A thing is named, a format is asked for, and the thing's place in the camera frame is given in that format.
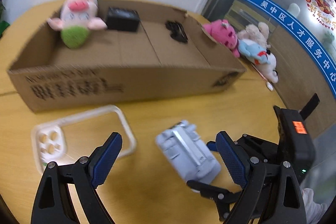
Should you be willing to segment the white clear phone case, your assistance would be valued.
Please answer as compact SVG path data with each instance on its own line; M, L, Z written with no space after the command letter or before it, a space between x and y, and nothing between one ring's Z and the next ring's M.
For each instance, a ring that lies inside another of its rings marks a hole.
M109 135L122 136L119 158L132 154L137 141L120 108L106 105L36 125L31 131L35 165L43 173L51 161L74 163L102 145Z

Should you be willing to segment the black sunglasses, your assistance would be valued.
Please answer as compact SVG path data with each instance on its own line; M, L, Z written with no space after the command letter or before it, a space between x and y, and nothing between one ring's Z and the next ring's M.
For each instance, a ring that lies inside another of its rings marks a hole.
M187 44L188 37L185 33L183 25L177 21L167 21L165 27L170 31L170 37L177 42Z

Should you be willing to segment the white small earbud case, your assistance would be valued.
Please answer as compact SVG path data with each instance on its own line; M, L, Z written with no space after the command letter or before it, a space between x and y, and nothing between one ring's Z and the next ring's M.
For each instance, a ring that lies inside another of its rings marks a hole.
M270 91L274 91L274 87L269 81L266 82L266 86Z

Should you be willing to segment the white dog plush toy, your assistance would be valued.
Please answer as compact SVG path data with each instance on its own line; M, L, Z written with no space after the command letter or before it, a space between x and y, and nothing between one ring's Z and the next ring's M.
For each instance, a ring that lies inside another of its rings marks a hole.
M256 69L270 83L278 83L278 73L276 71L276 57L270 50L266 50L267 62L265 64L256 64Z

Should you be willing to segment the blue elephant plush toy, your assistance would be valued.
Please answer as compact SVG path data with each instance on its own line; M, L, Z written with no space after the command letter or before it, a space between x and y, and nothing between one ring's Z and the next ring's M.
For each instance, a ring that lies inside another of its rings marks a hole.
M250 39L239 39L238 51L254 65L270 64L265 48Z

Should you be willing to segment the brown cardboard box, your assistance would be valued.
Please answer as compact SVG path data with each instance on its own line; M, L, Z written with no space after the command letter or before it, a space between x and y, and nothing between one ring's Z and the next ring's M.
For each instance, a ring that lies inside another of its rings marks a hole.
M99 16L105 18L110 7L137 11L137 32L94 31L72 50L43 23L25 40L7 74L30 110L216 93L245 72L186 10L143 0L98 0ZM168 20L183 25L187 44L170 37Z

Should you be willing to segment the beige bunny plush toy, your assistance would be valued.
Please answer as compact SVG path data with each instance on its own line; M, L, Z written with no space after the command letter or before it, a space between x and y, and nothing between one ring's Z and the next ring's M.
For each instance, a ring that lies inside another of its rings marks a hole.
M270 49L267 40L269 38L269 27L264 22L259 22L258 25L248 24L243 30L237 34L239 39L250 39L258 43L265 49Z

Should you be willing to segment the pink bear plush toy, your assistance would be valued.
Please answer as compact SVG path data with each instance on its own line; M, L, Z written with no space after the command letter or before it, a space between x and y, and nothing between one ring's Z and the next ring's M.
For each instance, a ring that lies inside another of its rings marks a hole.
M226 46L235 57L240 57L240 53L238 51L238 37L228 20L218 19L211 23L204 24L203 29L218 44Z

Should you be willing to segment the small black box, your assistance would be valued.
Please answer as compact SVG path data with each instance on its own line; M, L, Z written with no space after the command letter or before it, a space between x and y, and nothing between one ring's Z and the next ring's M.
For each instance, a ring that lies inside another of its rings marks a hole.
M108 30L137 32L140 21L139 14L135 10L110 7L105 23Z

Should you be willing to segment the pig plush toy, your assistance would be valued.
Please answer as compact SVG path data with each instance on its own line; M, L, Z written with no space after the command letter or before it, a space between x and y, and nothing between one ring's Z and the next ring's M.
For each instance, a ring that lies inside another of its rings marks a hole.
M70 49L80 48L91 31L107 28L98 16L98 0L65 0L60 16L47 19L48 25L60 32L63 43Z

